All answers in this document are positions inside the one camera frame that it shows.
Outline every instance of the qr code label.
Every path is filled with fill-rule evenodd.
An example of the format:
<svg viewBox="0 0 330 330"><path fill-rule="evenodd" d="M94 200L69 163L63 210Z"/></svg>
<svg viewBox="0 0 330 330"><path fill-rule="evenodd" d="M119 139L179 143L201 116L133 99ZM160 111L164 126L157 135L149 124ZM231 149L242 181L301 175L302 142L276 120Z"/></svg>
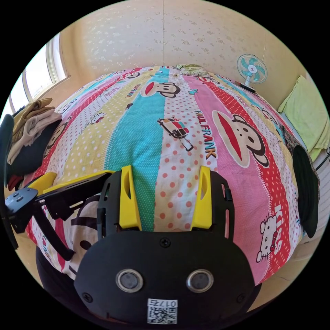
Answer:
<svg viewBox="0 0 330 330"><path fill-rule="evenodd" d="M177 318L177 300L148 299L148 323L177 324Z"/></svg>

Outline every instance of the window frame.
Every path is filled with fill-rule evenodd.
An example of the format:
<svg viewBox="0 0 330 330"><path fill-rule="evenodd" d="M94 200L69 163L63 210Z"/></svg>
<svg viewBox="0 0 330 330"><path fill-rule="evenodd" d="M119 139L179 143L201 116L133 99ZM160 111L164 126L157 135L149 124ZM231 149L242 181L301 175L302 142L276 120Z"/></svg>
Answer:
<svg viewBox="0 0 330 330"><path fill-rule="evenodd" d="M48 73L49 73L52 83L49 86L47 86L45 89L43 89L36 97L33 98L31 96L31 93L30 93L30 90L28 87L28 83L26 80L26 69L24 69L22 72L22 83L23 83L24 92L25 92L28 102L33 102L33 101L38 100L43 94L47 93L57 83L62 82L70 77L63 64L61 46L59 46L60 63L62 65L62 69L63 69L65 77L63 79L60 79L58 76L57 70L56 70L53 49L54 49L54 39L57 38L57 36L58 36L58 42L61 45L61 34L60 33L46 43L46 63L47 63ZM9 94L8 101L9 101L9 106L11 108L12 113L15 114L18 109L15 110L15 108L14 108L14 104L13 104L13 101L11 98L11 93Z"/></svg>

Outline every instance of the bedspread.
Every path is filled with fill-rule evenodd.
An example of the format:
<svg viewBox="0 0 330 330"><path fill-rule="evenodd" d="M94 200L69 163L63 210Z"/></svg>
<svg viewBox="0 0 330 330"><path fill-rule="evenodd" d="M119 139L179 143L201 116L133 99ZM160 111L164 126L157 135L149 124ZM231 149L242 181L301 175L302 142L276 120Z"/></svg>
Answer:
<svg viewBox="0 0 330 330"><path fill-rule="evenodd" d="M228 181L234 243L256 284L280 269L301 239L293 161L279 126L291 130L266 100L229 79L184 76L165 66L122 70L82 87L56 112L62 123L24 184L46 172L57 173L59 184L132 165L142 229L187 231L204 165ZM72 260L54 251L34 219L27 233L56 269L75 279L97 241L96 214L75 213L63 222L44 211L76 252Z"/></svg>

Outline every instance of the floor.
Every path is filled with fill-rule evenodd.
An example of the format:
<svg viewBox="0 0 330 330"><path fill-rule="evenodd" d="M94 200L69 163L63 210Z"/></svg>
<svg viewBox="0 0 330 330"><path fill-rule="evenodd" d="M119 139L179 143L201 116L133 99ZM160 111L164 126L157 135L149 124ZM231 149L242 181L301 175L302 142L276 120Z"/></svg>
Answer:
<svg viewBox="0 0 330 330"><path fill-rule="evenodd" d="M16 235L19 245L17 254L24 266L41 285L35 263L35 244L25 234ZM291 259L275 275L265 281L250 310L257 308L281 294L307 265L321 238L299 245Z"/></svg>

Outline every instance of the fan base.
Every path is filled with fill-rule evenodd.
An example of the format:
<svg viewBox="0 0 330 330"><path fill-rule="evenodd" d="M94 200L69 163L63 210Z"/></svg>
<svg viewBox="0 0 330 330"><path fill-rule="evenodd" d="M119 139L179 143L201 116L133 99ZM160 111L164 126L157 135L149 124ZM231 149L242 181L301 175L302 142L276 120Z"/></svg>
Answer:
<svg viewBox="0 0 330 330"><path fill-rule="evenodd" d="M255 92L256 92L255 89L253 89L253 88L250 87L250 86L244 85L244 84L242 84L242 83L240 83L240 86L241 86L242 88L248 90L248 91L251 92L251 93L255 93Z"/></svg>

